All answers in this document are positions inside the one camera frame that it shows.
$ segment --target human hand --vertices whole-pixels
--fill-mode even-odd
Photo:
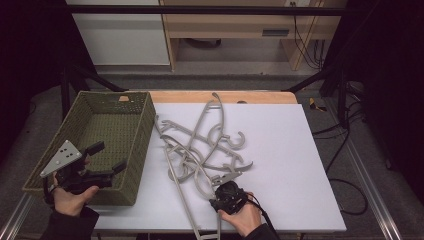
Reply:
[[[248,193],[252,200],[253,193]],[[218,210],[221,218],[233,225],[242,237],[246,237],[262,224],[260,210],[250,202],[247,202],[239,212],[232,215],[223,210]]]
[[[58,213],[79,217],[84,204],[88,203],[98,190],[99,187],[92,186],[85,190],[85,192],[74,195],[65,191],[63,188],[57,187],[53,191],[54,208]]]

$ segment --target metal bracket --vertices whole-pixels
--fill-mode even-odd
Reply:
[[[78,149],[70,141],[66,140],[59,148],[59,150],[57,150],[56,154],[43,169],[43,171],[41,171],[40,177],[45,178],[53,172],[77,161],[81,157],[82,154],[80,151],[78,151]]]

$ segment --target green woven basket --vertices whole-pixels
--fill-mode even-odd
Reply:
[[[87,169],[110,170],[124,158],[128,166],[115,176],[113,186],[101,189],[90,204],[134,205],[155,115],[148,92],[80,92],[23,191],[44,197],[40,173],[65,140],[78,149],[104,141],[105,149],[90,157]]]

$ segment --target wire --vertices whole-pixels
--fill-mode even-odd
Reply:
[[[300,33],[299,33],[299,31],[297,30],[296,15],[294,15],[294,16],[293,16],[293,19],[294,19],[294,43],[296,44],[297,49],[299,49],[300,54],[302,54],[303,58],[305,59],[306,63],[308,64],[308,66],[309,66],[310,68],[313,68],[313,69],[318,69],[318,66],[316,65],[316,63],[315,63],[314,61],[312,61],[311,56],[309,56],[308,49],[306,48],[306,45],[305,45],[305,43],[303,42],[302,36],[300,36]],[[308,58],[306,58],[305,54],[303,53],[303,50],[299,47],[299,44],[297,43],[297,39],[296,39],[296,38],[297,38],[297,35],[299,35],[300,41],[302,42],[303,49],[305,50],[306,55],[308,56],[309,60],[310,60],[311,62],[313,62],[313,63],[314,63],[314,65],[315,65],[315,66],[311,66],[311,64],[310,64],[310,63],[309,63],[309,61],[308,61]]]
[[[368,210],[368,200],[367,200],[367,197],[365,196],[365,193],[362,191],[362,189],[360,189],[355,184],[353,184],[351,182],[348,182],[346,180],[343,180],[343,179],[329,178],[328,180],[330,182],[341,182],[341,183],[345,183],[345,184],[347,184],[347,185],[355,188],[361,194],[362,198],[364,199],[364,208],[361,211],[359,211],[359,212],[350,212],[350,211],[346,211],[344,209],[341,209],[340,212],[346,213],[346,214],[349,214],[349,215],[359,216],[359,215],[364,214]]]
[[[251,204],[253,204],[254,206],[256,206],[261,212],[262,212],[262,216],[264,216],[266,223],[268,224],[269,228],[271,229],[271,231],[275,234],[275,236],[277,236],[277,238],[280,238],[278,236],[277,231],[275,230],[274,226],[272,225],[271,219],[268,217],[268,214],[265,212],[265,210],[261,207],[261,204],[259,203],[258,199],[253,196],[253,194],[250,194],[248,192],[245,192],[247,195],[251,196],[253,199],[255,199],[256,202],[247,199],[247,201]]]
[[[347,140],[349,138],[349,135],[350,135],[350,124],[352,122],[356,121],[357,119],[359,119],[359,118],[355,118],[355,117],[358,116],[358,115],[360,115],[360,114],[362,114],[363,110],[362,109],[359,109],[359,110],[355,111],[353,114],[351,114],[350,116],[349,116],[349,112],[350,112],[350,110],[351,110],[351,108],[353,106],[355,106],[356,104],[361,104],[361,103],[362,103],[361,101],[356,101],[356,102],[353,102],[352,104],[350,104],[347,107],[347,110],[346,110],[346,113],[345,113],[346,114],[346,117],[345,117],[345,119],[346,119],[346,126],[347,126],[346,127],[346,131],[332,137],[332,138],[334,138],[334,137],[337,137],[337,136],[340,136],[340,135],[343,135],[343,134],[347,133],[346,136],[345,136],[345,138],[343,139],[342,144],[337,149],[337,151],[334,154],[333,158],[331,159],[330,163],[325,168],[325,174],[326,175],[328,175],[328,172],[330,171],[331,166],[336,161],[337,156],[340,154],[340,152],[343,149],[344,145],[346,145],[346,142],[347,142]],[[324,130],[315,132],[315,133],[313,133],[313,135],[318,135],[318,134],[322,134],[322,133],[325,133],[325,132],[329,132],[329,131],[332,131],[334,129],[339,128],[340,126],[341,126],[341,123],[338,123],[338,124],[336,124],[334,126],[331,126],[331,127],[327,128],[327,129],[324,129]],[[362,191],[362,189],[360,187],[356,186],[355,184],[353,184],[353,183],[351,183],[349,181],[343,180],[343,179],[329,178],[328,180],[329,181],[333,181],[333,182],[341,182],[341,183],[347,184],[347,185],[355,188],[361,194],[362,198],[364,199],[364,202],[365,203],[364,203],[364,207],[363,207],[363,209],[361,211],[359,211],[359,212],[352,212],[352,211],[346,211],[344,209],[341,209],[340,212],[345,213],[345,214],[349,214],[349,215],[359,216],[359,215],[364,214],[368,210],[368,200],[367,200],[364,192]]]
[[[320,140],[320,139],[333,139],[333,138],[337,138],[338,136],[344,135],[345,133],[347,133],[347,131],[344,131],[342,133],[339,133],[337,135],[333,135],[333,136],[330,136],[330,137],[320,137],[320,138],[315,138],[314,137],[314,139],[317,139],[317,140]]]
[[[296,3],[290,3],[290,6],[295,7],[295,6],[296,6]],[[311,68],[313,68],[313,69],[319,69],[319,70],[321,70],[321,67],[320,67],[320,66],[321,66],[321,64],[318,64],[316,61],[312,60],[311,56],[309,55],[308,49],[307,49],[307,47],[306,47],[306,44],[305,44],[305,42],[303,41],[302,36],[300,35],[299,30],[298,30],[298,28],[297,28],[296,15],[293,15],[293,20],[294,20],[294,42],[295,42],[295,44],[296,44],[297,48],[299,49],[300,53],[302,54],[303,58],[305,59],[305,61],[306,61],[306,63],[308,64],[308,66],[309,66],[309,67],[311,67]],[[309,61],[308,61],[308,59],[306,58],[306,56],[305,56],[305,54],[304,54],[304,51],[303,51],[303,50],[299,47],[299,44],[297,43],[297,35],[299,35],[299,40],[300,40],[300,42],[301,42],[301,43],[302,43],[302,45],[303,45],[303,49],[304,49],[304,50],[305,50],[305,52],[306,52],[306,56],[308,56],[309,61],[311,61],[311,62],[313,63],[313,65],[314,65],[314,66],[311,66],[311,65],[309,64]]]

